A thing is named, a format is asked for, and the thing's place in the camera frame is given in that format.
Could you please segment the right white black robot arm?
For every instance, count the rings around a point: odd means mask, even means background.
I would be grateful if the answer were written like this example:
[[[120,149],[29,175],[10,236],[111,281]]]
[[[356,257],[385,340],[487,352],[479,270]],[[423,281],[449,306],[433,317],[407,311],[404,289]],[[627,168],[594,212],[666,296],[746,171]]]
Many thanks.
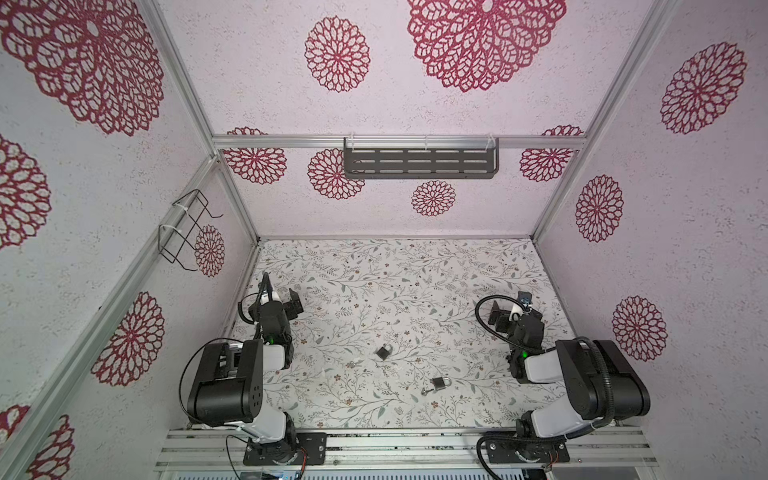
[[[489,295],[474,307],[475,320],[509,347],[507,362],[522,385],[561,383],[565,394],[515,421],[512,432],[486,433],[476,442],[480,463],[518,459],[552,465],[567,462],[566,443],[610,425],[642,417],[650,393],[613,341],[578,336],[545,348],[543,315],[528,294]]]

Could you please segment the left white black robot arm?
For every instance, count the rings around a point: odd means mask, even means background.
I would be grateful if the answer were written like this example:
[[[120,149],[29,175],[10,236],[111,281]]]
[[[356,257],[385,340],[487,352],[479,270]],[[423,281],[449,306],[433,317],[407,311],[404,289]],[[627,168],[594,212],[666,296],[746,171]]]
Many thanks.
[[[294,343],[290,322],[303,312],[297,292],[282,300],[268,273],[262,275],[255,298],[238,315],[256,327],[249,340],[216,338],[201,346],[189,394],[180,395],[182,411],[194,425],[223,428],[244,442],[248,467],[309,466],[325,463],[325,433],[300,433],[289,413],[268,404],[264,375],[288,370]]]

